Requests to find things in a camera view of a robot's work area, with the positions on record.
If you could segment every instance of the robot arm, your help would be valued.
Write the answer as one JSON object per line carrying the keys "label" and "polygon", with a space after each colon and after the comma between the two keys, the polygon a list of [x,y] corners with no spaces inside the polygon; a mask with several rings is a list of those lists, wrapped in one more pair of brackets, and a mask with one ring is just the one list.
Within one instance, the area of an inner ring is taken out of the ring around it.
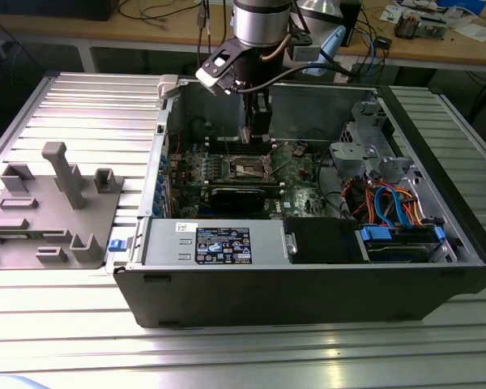
{"label": "robot arm", "polygon": [[[284,50],[288,49],[289,53],[301,51],[303,61],[317,61],[320,46],[313,46],[296,0],[235,0],[233,15],[235,38],[225,41],[202,64],[196,77],[215,94],[218,91],[242,94],[245,124],[241,129],[241,141],[262,142],[268,135],[272,116],[265,85],[280,74]],[[326,60],[321,61],[323,63],[310,63],[304,67],[327,69]]]}

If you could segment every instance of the power supply label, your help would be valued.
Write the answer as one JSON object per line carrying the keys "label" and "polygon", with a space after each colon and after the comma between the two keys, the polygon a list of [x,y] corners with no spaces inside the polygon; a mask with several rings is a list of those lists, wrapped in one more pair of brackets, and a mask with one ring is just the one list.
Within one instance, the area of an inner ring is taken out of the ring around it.
{"label": "power supply label", "polygon": [[252,263],[249,229],[196,229],[199,265],[246,265]]}

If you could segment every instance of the circuit board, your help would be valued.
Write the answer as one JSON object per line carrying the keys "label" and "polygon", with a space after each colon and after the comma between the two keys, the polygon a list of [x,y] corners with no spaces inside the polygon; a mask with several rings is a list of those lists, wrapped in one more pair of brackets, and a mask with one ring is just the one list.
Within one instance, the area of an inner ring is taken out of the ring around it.
{"label": "circuit board", "polygon": [[264,156],[210,154],[198,145],[174,156],[172,163],[173,217],[227,218],[211,208],[216,190],[262,192],[259,212],[233,217],[282,219],[285,216],[327,216],[326,202],[318,193],[317,156],[305,148],[281,143]]}

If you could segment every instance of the motherboard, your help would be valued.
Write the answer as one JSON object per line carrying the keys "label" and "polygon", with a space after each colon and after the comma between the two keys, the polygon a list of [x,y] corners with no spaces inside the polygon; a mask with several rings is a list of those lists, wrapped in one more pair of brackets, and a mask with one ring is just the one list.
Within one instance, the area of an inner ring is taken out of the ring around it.
{"label": "motherboard", "polygon": [[317,184],[320,158],[298,141],[271,143],[257,151],[228,142],[194,143],[171,156],[173,217],[326,216]]}

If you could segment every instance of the blue latch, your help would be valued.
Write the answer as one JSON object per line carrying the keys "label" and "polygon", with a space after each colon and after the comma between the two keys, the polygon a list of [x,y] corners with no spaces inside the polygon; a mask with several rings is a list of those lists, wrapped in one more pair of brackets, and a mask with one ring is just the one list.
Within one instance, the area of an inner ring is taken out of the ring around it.
{"label": "blue latch", "polygon": [[440,242],[443,242],[446,239],[445,231],[442,227],[436,227],[434,232],[436,233],[437,239],[439,239]]}
{"label": "blue latch", "polygon": [[108,251],[113,253],[126,251],[126,250],[128,250],[126,248],[126,241],[123,241],[122,239],[112,239],[108,246]]}
{"label": "blue latch", "polygon": [[364,242],[367,241],[390,241],[392,236],[387,227],[380,227],[379,225],[366,225],[360,230],[360,235]]}

